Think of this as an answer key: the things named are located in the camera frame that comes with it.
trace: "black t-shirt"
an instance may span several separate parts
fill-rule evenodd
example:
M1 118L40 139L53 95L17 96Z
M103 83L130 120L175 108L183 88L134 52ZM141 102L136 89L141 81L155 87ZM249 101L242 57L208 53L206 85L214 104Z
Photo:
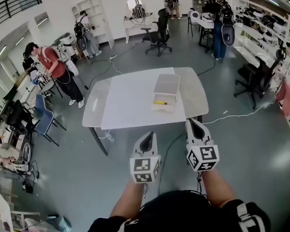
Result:
M32 58L24 59L23 61L24 70L26 71L27 69L29 69L31 67L31 64L33 63L34 60ZM28 71L28 74L30 74L32 71L38 71L37 67L33 67L32 69L30 69L30 71Z
M233 200L223 208L213 208L204 196L193 191L172 191L147 203L132 220L99 218L88 232L241 232L237 215L237 206L241 203ZM246 206L251 215L262 218L266 231L270 231L268 216L254 203Z

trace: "pink cloth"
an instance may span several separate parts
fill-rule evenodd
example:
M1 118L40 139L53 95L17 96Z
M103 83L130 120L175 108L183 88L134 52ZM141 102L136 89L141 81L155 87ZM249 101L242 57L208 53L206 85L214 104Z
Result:
M290 116L290 86L285 79L282 81L280 91L276 94L276 99L278 101L284 100L282 111L285 116Z

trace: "black backpack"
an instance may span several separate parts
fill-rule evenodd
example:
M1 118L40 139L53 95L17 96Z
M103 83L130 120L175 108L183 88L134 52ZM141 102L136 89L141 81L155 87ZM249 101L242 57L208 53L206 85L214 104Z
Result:
M223 25L234 25L233 10L226 1L218 1L219 7L219 21Z
M142 7L142 5L138 4L134 7L134 9L132 10L132 17L133 18L145 18L146 17L145 9Z
M81 23L83 18L84 16L80 19L79 22L77 22L77 20L75 21L74 32L75 32L76 38L82 37L84 34L85 28L83 24Z

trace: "gray pants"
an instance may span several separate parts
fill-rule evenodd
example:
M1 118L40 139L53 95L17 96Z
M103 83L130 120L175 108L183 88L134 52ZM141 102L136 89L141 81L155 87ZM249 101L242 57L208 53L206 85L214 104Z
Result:
M14 172L14 171L11 171L11 170L9 170L7 168L3 168L0 171L0 177L1 178L5 178L5 179L15 180L15 181L18 181L18 182L23 182L24 181L23 176L21 176L20 174Z
M89 56L94 56L96 53L99 52L99 47L98 47L95 37L93 37L90 31L86 31L84 33L84 37L86 39L86 43L87 43L86 50L88 51Z

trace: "red t-shirt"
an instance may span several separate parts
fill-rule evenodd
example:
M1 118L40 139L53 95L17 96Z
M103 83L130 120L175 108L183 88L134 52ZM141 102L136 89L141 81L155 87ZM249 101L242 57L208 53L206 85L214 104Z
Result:
M58 58L55 51L50 47L47 47L45 49L45 56L46 58L44 58L43 52L41 51L41 54L38 55L38 59L40 63L42 63L45 66L45 68L49 70L52 67L53 63L56 62L56 60L58 60ZM64 66L64 63L59 61L58 66L52 72L52 76L54 78L61 77L65 73L65 71L66 67Z

